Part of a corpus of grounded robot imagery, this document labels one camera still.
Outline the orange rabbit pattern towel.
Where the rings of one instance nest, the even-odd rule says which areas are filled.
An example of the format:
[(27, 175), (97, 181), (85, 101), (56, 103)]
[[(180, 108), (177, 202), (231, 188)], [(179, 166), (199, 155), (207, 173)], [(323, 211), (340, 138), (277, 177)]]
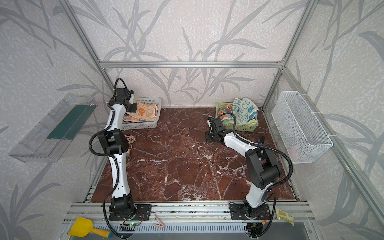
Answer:
[(137, 104), (137, 111), (135, 113), (128, 113), (123, 117), (124, 121), (129, 122), (154, 122), (158, 117), (158, 104), (144, 104), (134, 101)]

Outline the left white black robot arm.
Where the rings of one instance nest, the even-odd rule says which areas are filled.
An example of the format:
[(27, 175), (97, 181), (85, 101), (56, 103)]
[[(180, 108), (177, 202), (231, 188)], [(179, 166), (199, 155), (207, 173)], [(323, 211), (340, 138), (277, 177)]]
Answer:
[(133, 102), (134, 91), (129, 90), (122, 78), (117, 78), (114, 93), (106, 103), (110, 110), (106, 127), (94, 134), (89, 141), (89, 150), (99, 157), (108, 157), (113, 178), (113, 189), (108, 197), (112, 197), (109, 211), (115, 216), (129, 216), (137, 210), (129, 187), (126, 160), (130, 143), (121, 127), (126, 113), (136, 109)]

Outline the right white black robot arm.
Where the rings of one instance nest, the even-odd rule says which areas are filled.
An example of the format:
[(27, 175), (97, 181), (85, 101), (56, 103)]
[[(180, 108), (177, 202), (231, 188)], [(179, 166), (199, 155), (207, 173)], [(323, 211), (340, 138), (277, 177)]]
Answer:
[[(286, 183), (292, 176), (294, 166), (291, 158), (284, 152), (263, 144), (260, 140), (254, 143), (240, 136), (236, 126), (227, 129), (221, 117), (209, 117), (209, 130), (205, 132), (208, 143), (217, 142), (235, 150), (247, 160), (247, 168), (252, 182), (244, 200), (244, 213), (248, 219), (255, 219), (262, 206), (267, 203), (266, 196), (274, 188)], [(275, 154), (281, 155), (289, 164), (289, 172), (282, 180), (282, 169)]]

